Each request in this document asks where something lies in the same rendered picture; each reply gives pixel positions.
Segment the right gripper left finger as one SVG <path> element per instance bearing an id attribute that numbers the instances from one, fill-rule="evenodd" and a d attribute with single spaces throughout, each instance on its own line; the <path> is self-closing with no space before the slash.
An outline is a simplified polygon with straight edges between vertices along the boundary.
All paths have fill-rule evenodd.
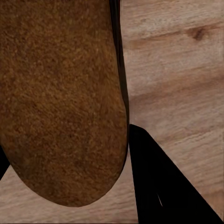
<path id="1" fill-rule="evenodd" d="M 2 179 L 9 165 L 10 165 L 10 162 L 8 161 L 4 151 L 2 150 L 0 146 L 0 180 Z"/>

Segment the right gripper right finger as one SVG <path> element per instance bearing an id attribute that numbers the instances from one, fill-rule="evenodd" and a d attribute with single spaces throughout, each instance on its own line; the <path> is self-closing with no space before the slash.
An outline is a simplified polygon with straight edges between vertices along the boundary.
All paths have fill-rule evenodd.
<path id="1" fill-rule="evenodd" d="M 139 224 L 224 224 L 150 134 L 130 124 Z"/>

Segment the sandal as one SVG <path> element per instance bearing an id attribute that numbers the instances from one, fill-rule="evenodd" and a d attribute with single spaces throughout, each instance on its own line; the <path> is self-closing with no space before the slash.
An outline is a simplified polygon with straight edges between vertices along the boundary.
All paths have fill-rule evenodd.
<path id="1" fill-rule="evenodd" d="M 67 207 L 99 200 L 129 126 L 120 0 L 0 0 L 0 146 L 25 185 Z"/>

